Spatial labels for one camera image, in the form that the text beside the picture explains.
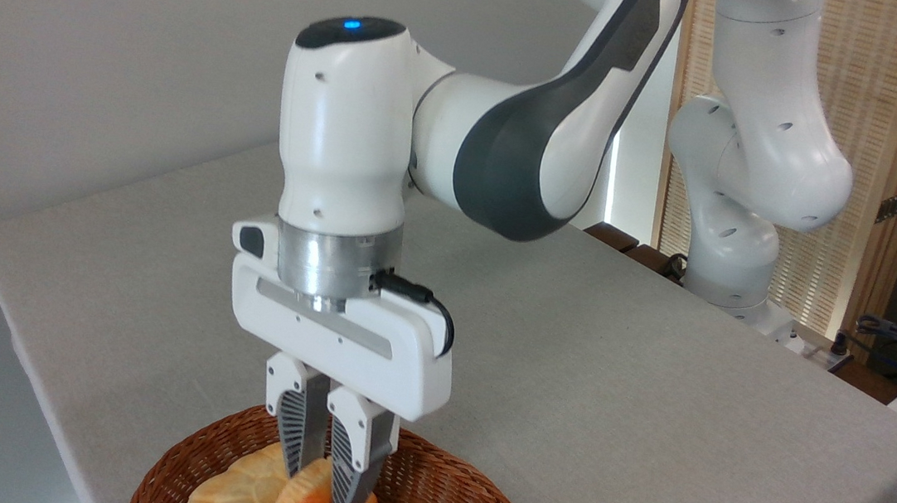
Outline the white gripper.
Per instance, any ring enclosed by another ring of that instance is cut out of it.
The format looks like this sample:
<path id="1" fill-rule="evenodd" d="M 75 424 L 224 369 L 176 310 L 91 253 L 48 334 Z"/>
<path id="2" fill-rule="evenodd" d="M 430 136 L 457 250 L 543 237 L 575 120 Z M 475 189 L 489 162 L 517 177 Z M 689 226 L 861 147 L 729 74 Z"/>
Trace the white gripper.
<path id="1" fill-rule="evenodd" d="M 332 503 L 366 503 L 397 450 L 397 414 L 415 421 L 450 398 L 448 323 L 436 306 L 392 291 L 347 299 L 344 312 L 312 309 L 281 283 L 278 231 L 273 219 L 233 224 L 233 313 L 285 352 L 267 359 L 264 406 L 288 476 L 323 458 L 330 413 Z M 328 377 L 349 389 L 330 392 Z"/>

